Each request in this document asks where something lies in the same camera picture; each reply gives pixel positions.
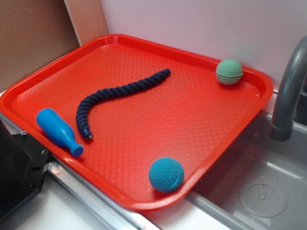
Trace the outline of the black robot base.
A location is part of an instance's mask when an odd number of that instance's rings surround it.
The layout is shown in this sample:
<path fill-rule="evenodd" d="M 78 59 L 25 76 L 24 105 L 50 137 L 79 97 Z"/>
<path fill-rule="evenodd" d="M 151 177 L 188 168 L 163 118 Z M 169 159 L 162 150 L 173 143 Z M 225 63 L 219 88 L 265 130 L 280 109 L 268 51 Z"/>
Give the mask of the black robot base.
<path fill-rule="evenodd" d="M 0 219 L 41 192 L 51 154 L 30 134 L 11 134 L 0 123 Z"/>

